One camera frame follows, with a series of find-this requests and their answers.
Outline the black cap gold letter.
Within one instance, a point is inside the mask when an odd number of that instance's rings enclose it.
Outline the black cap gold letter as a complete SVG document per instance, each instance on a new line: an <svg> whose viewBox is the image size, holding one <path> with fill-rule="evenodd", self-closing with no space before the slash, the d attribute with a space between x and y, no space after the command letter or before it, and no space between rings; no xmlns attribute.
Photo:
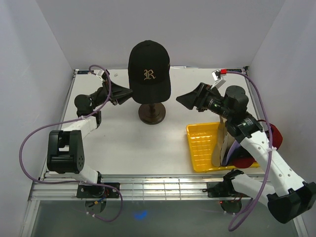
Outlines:
<svg viewBox="0 0 316 237"><path fill-rule="evenodd" d="M158 42L145 40L133 47L128 60L129 87L138 104L167 101L171 96L170 57Z"/></svg>

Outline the beige cap black letter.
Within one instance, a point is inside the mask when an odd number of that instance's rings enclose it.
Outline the beige cap black letter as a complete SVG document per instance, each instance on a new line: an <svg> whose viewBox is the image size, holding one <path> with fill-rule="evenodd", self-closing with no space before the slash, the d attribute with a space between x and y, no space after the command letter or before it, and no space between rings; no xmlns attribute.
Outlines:
<svg viewBox="0 0 316 237"><path fill-rule="evenodd" d="M227 150L230 149L234 141L235 138L233 138L227 131L226 119L220 117L215 147L211 156L211 163L214 167L221 166Z"/></svg>

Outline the purple LA cap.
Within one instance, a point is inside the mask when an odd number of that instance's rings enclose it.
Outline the purple LA cap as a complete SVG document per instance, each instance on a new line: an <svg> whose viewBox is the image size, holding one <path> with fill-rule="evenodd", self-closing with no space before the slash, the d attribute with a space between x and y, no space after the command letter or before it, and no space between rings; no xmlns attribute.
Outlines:
<svg viewBox="0 0 316 237"><path fill-rule="evenodd" d="M240 148L240 143L238 143L237 141L234 141L233 144L231 145L226 157L223 159L221 165L226 166L229 163L229 160L232 157L235 150L239 149L239 148Z"/></svg>

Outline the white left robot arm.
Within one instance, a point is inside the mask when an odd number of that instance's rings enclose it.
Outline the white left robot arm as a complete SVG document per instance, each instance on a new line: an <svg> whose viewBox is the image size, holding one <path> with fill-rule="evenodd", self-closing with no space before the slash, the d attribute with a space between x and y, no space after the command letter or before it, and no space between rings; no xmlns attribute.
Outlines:
<svg viewBox="0 0 316 237"><path fill-rule="evenodd" d="M101 111L97 107L110 101L121 105L132 97L132 89L108 81L90 95L80 94L74 99L78 121L62 130L49 134L47 168L58 174L69 174L73 179L89 183L87 190L93 197L100 197L105 186L99 182L99 172L85 164L83 139L96 130L102 122Z"/></svg>

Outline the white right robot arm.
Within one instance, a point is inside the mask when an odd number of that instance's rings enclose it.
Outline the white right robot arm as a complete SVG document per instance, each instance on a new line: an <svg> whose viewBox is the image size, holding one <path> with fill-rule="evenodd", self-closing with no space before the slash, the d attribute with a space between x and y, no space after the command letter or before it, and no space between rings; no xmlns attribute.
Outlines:
<svg viewBox="0 0 316 237"><path fill-rule="evenodd" d="M265 169L269 185L257 182L240 170L225 175L224 193L243 193L264 204L280 223L287 223L310 210L316 201L315 182L306 182L281 157L263 127L248 111L248 97L240 86L229 86L221 96L217 88L205 83L178 96L177 102L199 112L210 110L226 119L228 133Z"/></svg>

